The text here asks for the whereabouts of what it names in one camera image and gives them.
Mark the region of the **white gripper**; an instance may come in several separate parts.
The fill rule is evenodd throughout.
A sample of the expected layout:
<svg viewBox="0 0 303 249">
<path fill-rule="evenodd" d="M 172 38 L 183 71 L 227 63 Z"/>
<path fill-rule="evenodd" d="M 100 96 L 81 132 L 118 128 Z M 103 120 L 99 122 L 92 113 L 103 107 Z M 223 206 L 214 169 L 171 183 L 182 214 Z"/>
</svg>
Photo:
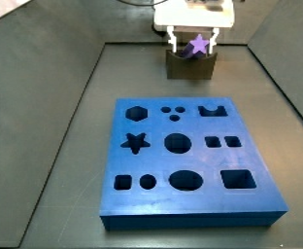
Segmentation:
<svg viewBox="0 0 303 249">
<path fill-rule="evenodd" d="M 154 26 L 167 31 L 172 53 L 176 52 L 175 27 L 212 28 L 207 54 L 216 46 L 219 28 L 232 27 L 234 6 L 231 0 L 167 0 L 155 6 Z"/>
</svg>

